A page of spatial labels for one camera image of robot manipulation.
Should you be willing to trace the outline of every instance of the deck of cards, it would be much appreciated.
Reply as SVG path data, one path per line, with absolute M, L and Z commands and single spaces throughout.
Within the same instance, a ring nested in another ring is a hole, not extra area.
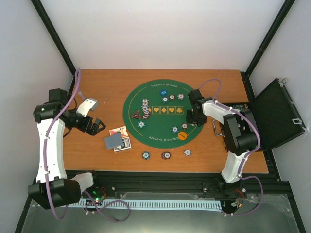
M 120 133 L 121 137 L 122 137 L 122 144 L 120 146 L 114 147 L 113 148 L 114 152 L 119 152 L 122 150 L 127 150 L 127 149 L 132 148 L 131 141 L 130 141 L 130 138 L 128 136 L 128 133 L 127 133 L 125 126 L 109 130 L 109 133 L 110 133 L 110 135 L 113 135 L 115 133 Z

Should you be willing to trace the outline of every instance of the wooden table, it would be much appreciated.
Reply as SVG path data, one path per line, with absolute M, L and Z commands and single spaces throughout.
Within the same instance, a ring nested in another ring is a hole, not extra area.
M 217 100 L 226 102 L 248 102 L 240 72 L 238 70 L 83 70 L 80 90 L 87 98 L 95 98 L 100 104 L 92 117 L 99 118 L 106 129 L 96 136 L 84 134 L 77 129 L 64 138 L 64 161 L 66 169 L 101 171 L 166 171 L 166 172 L 221 172 L 225 166 L 227 152 L 221 137 L 216 137 L 208 117 L 201 133 L 188 144 L 165 149 L 172 153 L 163 160 L 163 149 L 151 148 L 140 143 L 129 133 L 132 149 L 114 153 L 107 150 L 104 138 L 109 129 L 124 125 L 123 103 L 138 85 L 155 79 L 174 79 L 198 88 L 205 80 L 218 78 L 223 86 Z M 217 82 L 202 88 L 204 97 L 213 96 Z M 78 104 L 81 98 L 76 96 Z M 184 149 L 192 150 L 186 157 Z M 143 160 L 141 154 L 148 151 L 151 159 Z M 254 153 L 247 161 L 244 172 L 267 173 L 268 168 L 262 152 Z

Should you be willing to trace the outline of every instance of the white cable tray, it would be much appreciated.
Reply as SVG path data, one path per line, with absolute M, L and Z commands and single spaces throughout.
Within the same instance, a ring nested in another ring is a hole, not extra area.
M 114 201 L 115 199 L 106 199 L 99 204 L 101 208 Z M 126 202 L 131 210 L 208 210 L 208 211 L 220 211 L 220 201 L 216 200 L 122 200 Z M 71 204 L 71 208 L 85 208 L 86 204 L 90 202 L 90 199 L 81 198 L 78 203 Z M 94 208 L 93 204 L 90 204 L 88 208 Z M 126 209 L 126 207 L 116 202 L 107 207 L 108 209 Z

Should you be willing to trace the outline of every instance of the white wall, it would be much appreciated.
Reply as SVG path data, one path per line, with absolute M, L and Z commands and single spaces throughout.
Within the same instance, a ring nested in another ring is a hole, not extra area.
M 2 1 L 0 29 L 0 231 L 12 233 L 39 165 L 33 110 L 71 77 L 29 0 Z
M 284 0 L 43 0 L 84 69 L 246 70 Z
M 286 87 L 309 131 L 311 126 L 311 2 L 296 1 L 251 75 L 256 94 L 274 78 Z M 289 180 L 307 232 L 311 232 L 311 133 L 274 150 L 283 180 Z

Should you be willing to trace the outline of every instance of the orange round button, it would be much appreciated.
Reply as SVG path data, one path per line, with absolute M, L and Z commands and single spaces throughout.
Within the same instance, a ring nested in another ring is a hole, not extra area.
M 179 140 L 185 140 L 187 138 L 187 134 L 185 132 L 180 132 L 178 134 Z

